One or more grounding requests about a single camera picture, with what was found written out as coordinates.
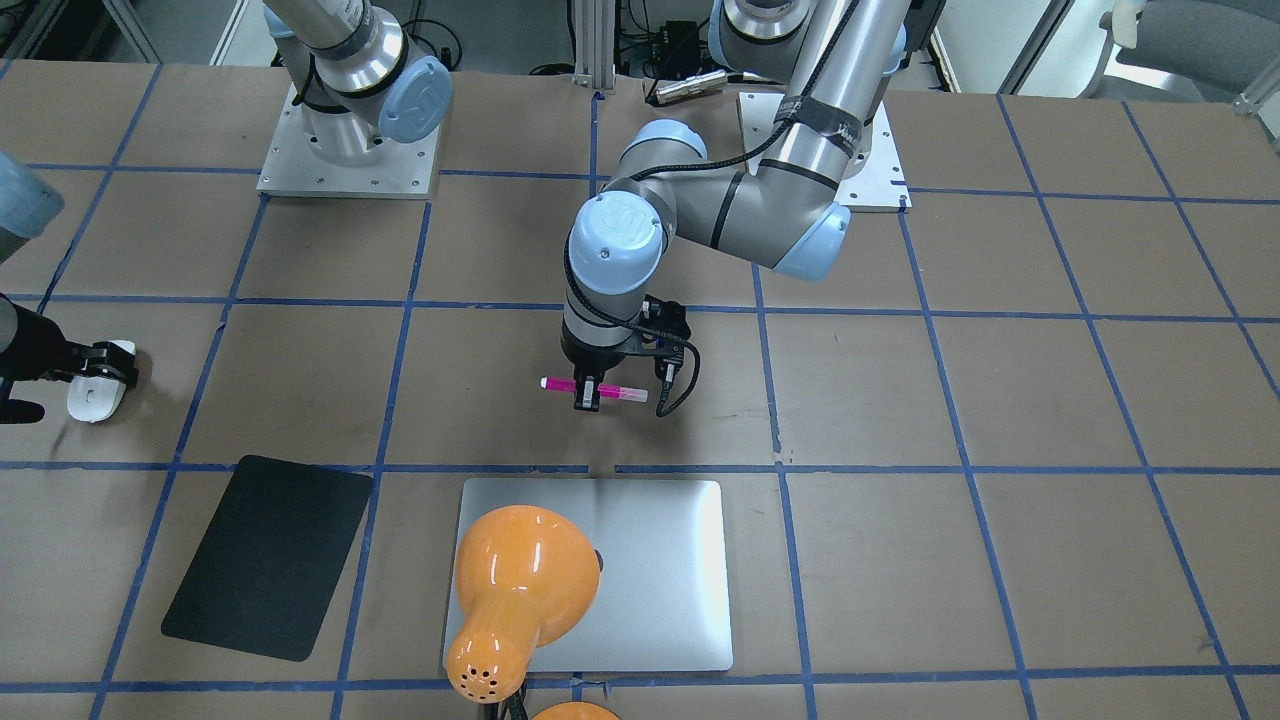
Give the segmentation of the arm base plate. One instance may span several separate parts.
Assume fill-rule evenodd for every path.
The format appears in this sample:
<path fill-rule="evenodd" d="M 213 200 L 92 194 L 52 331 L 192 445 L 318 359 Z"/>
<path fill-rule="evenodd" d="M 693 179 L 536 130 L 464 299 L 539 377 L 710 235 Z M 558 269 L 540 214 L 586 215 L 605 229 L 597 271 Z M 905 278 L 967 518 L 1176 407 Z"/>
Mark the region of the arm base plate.
<path fill-rule="evenodd" d="M 428 200 L 442 128 L 412 143 L 379 135 L 356 115 L 325 114 L 285 91 L 256 190 L 271 197 Z"/>
<path fill-rule="evenodd" d="M 776 92 L 737 94 L 742 145 L 746 150 L 767 140 L 781 99 L 782 95 Z M 886 102 L 876 109 L 872 129 L 863 133 L 863 149 L 864 152 L 846 167 L 836 201 L 854 213 L 909 211 L 913 201 Z"/>

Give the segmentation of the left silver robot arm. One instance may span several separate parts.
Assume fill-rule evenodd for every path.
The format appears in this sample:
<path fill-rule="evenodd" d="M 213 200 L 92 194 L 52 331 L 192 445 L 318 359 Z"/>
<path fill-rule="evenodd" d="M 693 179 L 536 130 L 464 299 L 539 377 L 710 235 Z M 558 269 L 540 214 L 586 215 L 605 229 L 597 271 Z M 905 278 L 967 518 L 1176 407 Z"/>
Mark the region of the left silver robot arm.
<path fill-rule="evenodd" d="M 701 357 L 684 309 L 646 291 L 673 240 L 805 281 L 823 279 L 851 213 L 838 200 L 846 169 L 902 58 L 905 1 L 718 1 L 708 47 L 723 67 L 781 82 L 765 138 L 714 161 L 682 122 L 646 123 L 611 181 L 577 211 L 563 250 L 561 347 L 573 366 L 573 406 L 594 413 L 608 370 L 650 357 L 657 414 L 682 366 Z"/>

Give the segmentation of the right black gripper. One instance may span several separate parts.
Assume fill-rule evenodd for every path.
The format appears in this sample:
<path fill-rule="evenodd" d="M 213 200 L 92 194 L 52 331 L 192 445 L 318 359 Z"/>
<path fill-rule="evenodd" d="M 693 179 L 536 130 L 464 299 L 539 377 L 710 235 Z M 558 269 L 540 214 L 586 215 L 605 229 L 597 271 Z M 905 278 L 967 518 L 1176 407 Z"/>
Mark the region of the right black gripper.
<path fill-rule="evenodd" d="M 131 341 L 72 343 L 55 322 L 1 296 L 1 424 L 33 424 L 44 418 L 40 404 L 10 397 L 17 382 L 65 379 L 73 387 L 133 388 L 140 380 L 134 365 Z"/>

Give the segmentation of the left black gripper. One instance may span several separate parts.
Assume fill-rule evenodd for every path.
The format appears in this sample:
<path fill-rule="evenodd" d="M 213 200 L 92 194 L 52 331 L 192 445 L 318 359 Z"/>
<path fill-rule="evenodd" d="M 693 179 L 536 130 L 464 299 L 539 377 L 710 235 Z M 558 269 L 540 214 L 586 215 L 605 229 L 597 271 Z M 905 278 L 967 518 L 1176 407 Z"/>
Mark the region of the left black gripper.
<path fill-rule="evenodd" d="M 573 366 L 573 409 L 585 413 L 599 411 L 602 397 L 599 382 L 641 347 L 635 338 L 602 347 L 586 343 L 573 334 L 561 336 L 559 346 Z"/>

